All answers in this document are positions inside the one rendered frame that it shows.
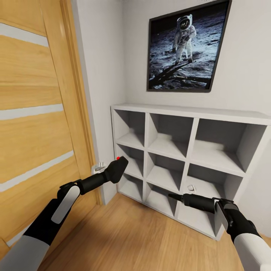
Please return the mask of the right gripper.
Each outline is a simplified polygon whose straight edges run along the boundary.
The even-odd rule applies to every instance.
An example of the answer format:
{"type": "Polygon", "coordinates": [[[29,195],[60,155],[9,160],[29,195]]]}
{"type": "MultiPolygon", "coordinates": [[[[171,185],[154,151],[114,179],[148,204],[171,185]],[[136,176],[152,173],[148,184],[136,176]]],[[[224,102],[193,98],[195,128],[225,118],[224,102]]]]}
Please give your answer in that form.
{"type": "Polygon", "coordinates": [[[181,202],[184,201],[184,204],[186,206],[193,207],[195,209],[199,209],[204,211],[204,196],[199,196],[196,194],[184,194],[184,195],[175,195],[175,194],[169,194],[168,196],[179,200],[181,202]]]}

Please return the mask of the digital camera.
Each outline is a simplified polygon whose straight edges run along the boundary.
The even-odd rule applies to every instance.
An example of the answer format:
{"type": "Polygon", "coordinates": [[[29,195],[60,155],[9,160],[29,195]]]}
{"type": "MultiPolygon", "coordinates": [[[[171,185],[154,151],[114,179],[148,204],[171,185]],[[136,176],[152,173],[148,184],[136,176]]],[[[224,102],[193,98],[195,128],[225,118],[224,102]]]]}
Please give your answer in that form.
{"type": "Polygon", "coordinates": [[[111,182],[116,184],[120,181],[128,163],[129,161],[123,156],[117,157],[117,160],[110,163],[110,165],[105,170],[107,172],[116,171],[116,173],[110,177],[111,182]]]}

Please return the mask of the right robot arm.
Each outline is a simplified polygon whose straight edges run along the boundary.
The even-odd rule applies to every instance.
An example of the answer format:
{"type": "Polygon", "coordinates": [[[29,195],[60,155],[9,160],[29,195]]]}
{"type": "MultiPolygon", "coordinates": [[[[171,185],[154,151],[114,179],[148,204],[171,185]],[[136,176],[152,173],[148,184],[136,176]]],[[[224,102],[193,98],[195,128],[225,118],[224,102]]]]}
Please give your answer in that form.
{"type": "Polygon", "coordinates": [[[218,214],[225,230],[230,234],[244,271],[271,271],[271,248],[261,238],[252,221],[247,220],[234,201],[223,198],[206,198],[197,194],[195,185],[189,193],[168,196],[184,201],[186,206],[218,214]],[[219,200],[215,203],[215,199],[219,200]]]}

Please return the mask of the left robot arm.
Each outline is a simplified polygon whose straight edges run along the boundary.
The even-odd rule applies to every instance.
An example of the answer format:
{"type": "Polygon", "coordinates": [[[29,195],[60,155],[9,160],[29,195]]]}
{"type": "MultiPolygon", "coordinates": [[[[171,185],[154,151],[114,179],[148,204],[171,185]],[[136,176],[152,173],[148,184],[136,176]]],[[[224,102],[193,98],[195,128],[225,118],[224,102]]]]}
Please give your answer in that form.
{"type": "Polygon", "coordinates": [[[52,199],[16,244],[0,261],[0,271],[37,271],[79,195],[110,181],[116,171],[100,172],[105,162],[92,166],[90,177],[60,186],[52,199]]]}

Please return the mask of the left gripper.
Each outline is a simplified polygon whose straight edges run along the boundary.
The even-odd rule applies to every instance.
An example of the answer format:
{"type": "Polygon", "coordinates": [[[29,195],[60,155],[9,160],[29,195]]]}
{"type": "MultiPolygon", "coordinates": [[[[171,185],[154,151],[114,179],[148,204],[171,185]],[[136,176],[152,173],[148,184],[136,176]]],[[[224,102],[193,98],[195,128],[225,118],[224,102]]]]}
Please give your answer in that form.
{"type": "Polygon", "coordinates": [[[110,177],[114,175],[115,173],[116,171],[112,171],[112,172],[103,171],[101,173],[88,177],[92,183],[92,190],[110,181],[110,177]]]}

